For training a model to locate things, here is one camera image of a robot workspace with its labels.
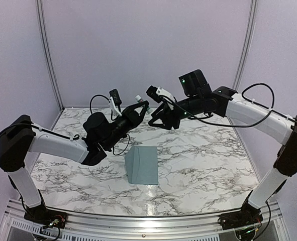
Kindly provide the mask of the blue-grey envelope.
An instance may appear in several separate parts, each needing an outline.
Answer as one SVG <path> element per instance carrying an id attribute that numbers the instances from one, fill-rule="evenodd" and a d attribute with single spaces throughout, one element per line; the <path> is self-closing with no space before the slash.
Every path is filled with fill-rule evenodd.
<path id="1" fill-rule="evenodd" d="M 128 182 L 158 185 L 158 152 L 154 146 L 132 146 L 125 155 Z"/>

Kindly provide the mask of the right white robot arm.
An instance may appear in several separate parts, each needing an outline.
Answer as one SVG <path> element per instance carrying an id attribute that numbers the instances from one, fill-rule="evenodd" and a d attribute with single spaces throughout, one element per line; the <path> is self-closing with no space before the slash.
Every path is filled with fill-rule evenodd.
<path id="1" fill-rule="evenodd" d="M 239 129 L 255 128 L 281 144 L 273 168 L 251 191 L 237 212 L 236 220 L 247 225 L 260 208 L 277 193 L 289 177 L 297 173 L 297 116 L 288 117 L 245 97 L 244 93 L 221 86 L 212 90 L 201 70 L 179 77 L 186 99 L 176 101 L 161 87 L 150 86 L 146 93 L 159 108 L 152 114 L 149 125 L 165 130 L 178 129 L 180 121 L 190 118 L 207 123 L 198 114 L 216 114 L 240 121 Z"/>

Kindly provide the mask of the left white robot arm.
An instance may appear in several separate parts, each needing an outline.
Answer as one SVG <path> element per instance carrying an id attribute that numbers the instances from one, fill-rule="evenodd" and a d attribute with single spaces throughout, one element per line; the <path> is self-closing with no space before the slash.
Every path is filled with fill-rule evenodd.
<path id="1" fill-rule="evenodd" d="M 106 158 L 107 152 L 113 151 L 120 139 L 143 121 L 148 107 L 148 101 L 130 105 L 113 122 L 109 122 L 103 113 L 95 112 L 83 124 L 86 131 L 84 138 L 79 135 L 64 136 L 45 129 L 25 114 L 0 131 L 0 168 L 21 195 L 27 206 L 27 216 L 39 223 L 47 223 L 53 217 L 25 167 L 28 152 L 45 153 L 95 166 Z"/>

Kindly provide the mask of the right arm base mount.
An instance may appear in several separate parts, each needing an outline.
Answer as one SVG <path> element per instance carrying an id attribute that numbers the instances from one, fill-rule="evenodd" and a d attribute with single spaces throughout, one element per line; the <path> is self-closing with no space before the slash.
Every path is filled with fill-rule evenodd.
<path id="1" fill-rule="evenodd" d="M 218 218 L 218 224 L 223 230 L 232 228 L 240 228 L 243 226 L 260 223 L 263 221 L 263 217 L 259 211 L 252 213 L 251 211 L 234 211 L 223 213 Z"/>

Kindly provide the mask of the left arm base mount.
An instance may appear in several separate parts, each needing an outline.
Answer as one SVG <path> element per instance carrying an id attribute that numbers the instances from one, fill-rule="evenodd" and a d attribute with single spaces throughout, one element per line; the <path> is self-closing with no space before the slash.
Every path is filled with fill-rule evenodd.
<path id="1" fill-rule="evenodd" d="M 30 215 L 25 212 L 24 219 L 28 221 L 32 221 L 34 223 L 42 224 L 44 226 L 48 226 L 51 222 L 58 219 L 59 222 L 57 224 L 53 224 L 54 227 L 58 227 L 60 229 L 65 228 L 67 222 L 68 214 L 66 212 L 56 211 L 48 209 L 46 212 L 42 212 L 41 214 Z"/>

